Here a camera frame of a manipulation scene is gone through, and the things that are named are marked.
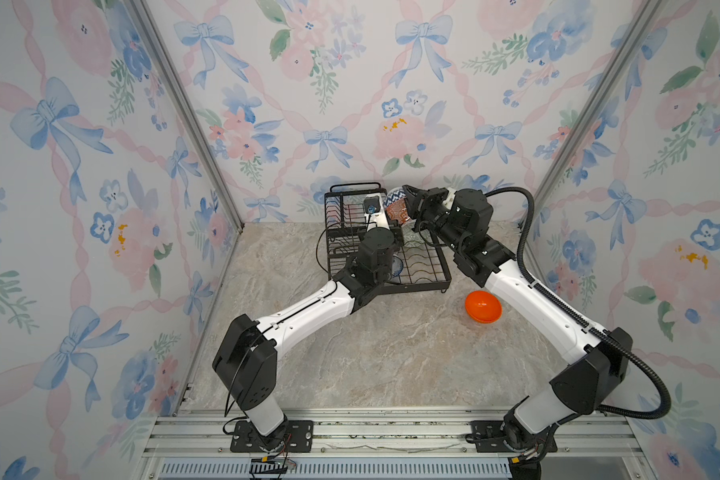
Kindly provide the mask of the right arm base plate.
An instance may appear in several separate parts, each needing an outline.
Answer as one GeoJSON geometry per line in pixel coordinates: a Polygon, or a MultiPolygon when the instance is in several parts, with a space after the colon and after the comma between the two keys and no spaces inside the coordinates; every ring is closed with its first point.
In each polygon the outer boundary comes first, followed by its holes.
{"type": "Polygon", "coordinates": [[[465,440],[476,447],[479,453],[540,453],[542,450],[558,451],[552,428],[539,433],[530,433],[519,424],[502,420],[474,420],[470,422],[470,433],[465,440]]]}

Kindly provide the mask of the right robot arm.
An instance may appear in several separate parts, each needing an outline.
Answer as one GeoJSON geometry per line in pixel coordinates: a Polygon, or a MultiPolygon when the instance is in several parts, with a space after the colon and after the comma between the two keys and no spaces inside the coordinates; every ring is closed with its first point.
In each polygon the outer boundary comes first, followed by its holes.
{"type": "Polygon", "coordinates": [[[511,305],[567,363],[540,392],[504,416],[499,439],[514,451],[529,450],[546,442],[557,426],[597,410],[624,380],[628,360],[620,349],[631,346],[630,336],[601,338],[595,323],[574,319],[565,302],[529,279],[519,253],[489,235],[493,207],[482,191],[406,185],[403,192],[416,228],[450,248],[465,276],[511,305]]]}

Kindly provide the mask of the orange bowl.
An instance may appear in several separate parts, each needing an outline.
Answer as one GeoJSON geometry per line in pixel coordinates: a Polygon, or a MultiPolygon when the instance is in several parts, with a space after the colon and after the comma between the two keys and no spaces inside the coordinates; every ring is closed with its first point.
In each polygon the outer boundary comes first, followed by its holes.
{"type": "Polygon", "coordinates": [[[473,291],[464,302],[467,315],[477,323],[491,324],[498,321],[503,314],[500,301],[487,291],[473,291]]]}

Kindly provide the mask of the black wire dish rack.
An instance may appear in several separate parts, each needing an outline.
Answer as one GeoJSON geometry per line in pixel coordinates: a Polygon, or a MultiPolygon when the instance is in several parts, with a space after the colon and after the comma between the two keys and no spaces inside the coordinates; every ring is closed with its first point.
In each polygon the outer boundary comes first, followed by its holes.
{"type": "Polygon", "coordinates": [[[348,268],[360,281],[375,283],[380,294],[446,292],[451,275],[432,235],[415,231],[412,220],[366,230],[363,199],[381,193],[385,200],[387,192],[378,182],[353,182],[333,184],[324,193],[327,274],[348,268]]]}

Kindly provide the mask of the aluminium mounting rail frame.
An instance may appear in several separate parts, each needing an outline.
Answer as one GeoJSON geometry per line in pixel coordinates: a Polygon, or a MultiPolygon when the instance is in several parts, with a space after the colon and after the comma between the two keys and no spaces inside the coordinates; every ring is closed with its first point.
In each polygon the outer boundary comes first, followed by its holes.
{"type": "Polygon", "coordinates": [[[221,411],[159,418],[134,479],[654,479],[628,421],[595,414],[561,426],[535,467],[492,441],[467,441],[495,408],[400,407],[290,410],[309,420],[280,453],[238,450],[221,411]]]}

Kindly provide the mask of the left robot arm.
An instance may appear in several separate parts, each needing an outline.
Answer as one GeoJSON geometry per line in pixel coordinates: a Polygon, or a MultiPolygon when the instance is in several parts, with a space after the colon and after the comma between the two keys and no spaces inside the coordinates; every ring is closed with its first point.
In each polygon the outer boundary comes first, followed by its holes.
{"type": "Polygon", "coordinates": [[[257,320],[230,323],[212,368],[265,451],[284,446],[288,419],[273,396],[280,356],[333,321],[368,305],[391,278],[399,245],[387,227],[372,226],[345,266],[314,294],[257,320]]]}

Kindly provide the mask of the red patterned bowl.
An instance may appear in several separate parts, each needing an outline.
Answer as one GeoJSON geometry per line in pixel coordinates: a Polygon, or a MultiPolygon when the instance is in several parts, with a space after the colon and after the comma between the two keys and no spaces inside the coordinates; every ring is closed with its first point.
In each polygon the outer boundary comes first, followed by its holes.
{"type": "Polygon", "coordinates": [[[399,226],[403,226],[411,221],[407,211],[406,192],[402,186],[392,188],[387,192],[384,210],[390,223],[396,222],[399,226]]]}

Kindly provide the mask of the corner aluminium profile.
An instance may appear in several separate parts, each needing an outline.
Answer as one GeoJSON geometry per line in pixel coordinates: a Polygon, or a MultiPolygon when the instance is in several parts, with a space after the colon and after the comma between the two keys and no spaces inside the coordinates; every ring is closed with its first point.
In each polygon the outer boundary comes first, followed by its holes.
{"type": "Polygon", "coordinates": [[[171,102],[178,112],[179,119],[183,122],[193,146],[197,149],[200,162],[211,178],[211,184],[216,189],[224,212],[232,220],[234,230],[241,234],[244,229],[244,222],[234,205],[223,172],[211,152],[208,141],[201,132],[200,123],[181,83],[179,72],[171,59],[147,2],[125,0],[124,5],[128,13],[133,17],[139,34],[143,36],[148,53],[154,57],[156,69],[163,79],[171,102]]]}
{"type": "Polygon", "coordinates": [[[575,151],[608,103],[614,86],[627,73],[628,65],[636,55],[639,45],[647,37],[665,4],[666,1],[639,1],[637,3],[633,18],[621,36],[621,43],[607,58],[608,62],[601,72],[599,80],[594,84],[573,124],[570,137],[562,143],[553,157],[550,169],[543,177],[534,196],[534,215],[528,216],[527,220],[523,222],[524,226],[535,226],[540,222],[543,203],[550,197],[557,182],[564,176],[564,171],[575,151]]]}

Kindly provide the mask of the right corner aluminium profile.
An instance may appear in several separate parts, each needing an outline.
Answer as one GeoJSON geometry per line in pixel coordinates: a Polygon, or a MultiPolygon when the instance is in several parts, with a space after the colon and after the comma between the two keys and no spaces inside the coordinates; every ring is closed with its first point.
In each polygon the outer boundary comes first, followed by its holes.
{"type": "Polygon", "coordinates": [[[637,3],[633,18],[621,36],[621,43],[607,58],[608,62],[601,72],[599,80],[594,84],[573,124],[570,137],[562,143],[553,157],[550,169],[543,177],[534,196],[534,215],[528,216],[527,220],[523,222],[524,226],[535,226],[540,222],[543,203],[550,197],[557,182],[564,176],[564,171],[575,151],[608,103],[614,86],[627,73],[628,65],[636,55],[639,45],[647,37],[665,4],[666,1],[639,1],[637,3]]]}

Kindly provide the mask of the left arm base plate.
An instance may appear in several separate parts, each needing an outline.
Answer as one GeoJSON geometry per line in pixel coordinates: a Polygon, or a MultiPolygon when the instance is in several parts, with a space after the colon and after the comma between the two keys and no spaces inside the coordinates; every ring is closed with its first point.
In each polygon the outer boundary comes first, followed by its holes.
{"type": "Polygon", "coordinates": [[[314,422],[285,420],[269,435],[262,435],[250,421],[237,422],[231,434],[233,453],[310,453],[313,444],[314,422]]]}

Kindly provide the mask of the left corner aluminium profile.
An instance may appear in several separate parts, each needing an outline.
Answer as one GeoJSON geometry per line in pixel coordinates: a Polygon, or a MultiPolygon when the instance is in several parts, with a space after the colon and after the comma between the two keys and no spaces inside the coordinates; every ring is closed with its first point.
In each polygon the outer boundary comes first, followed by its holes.
{"type": "Polygon", "coordinates": [[[143,36],[148,53],[154,57],[156,69],[163,79],[171,102],[178,112],[179,119],[183,122],[193,146],[197,149],[200,162],[211,178],[211,184],[216,189],[224,212],[232,220],[234,230],[241,234],[244,229],[244,222],[234,205],[223,172],[211,152],[208,141],[201,132],[200,123],[181,83],[179,72],[171,59],[147,2],[125,0],[124,5],[128,13],[133,17],[139,34],[143,36]]]}

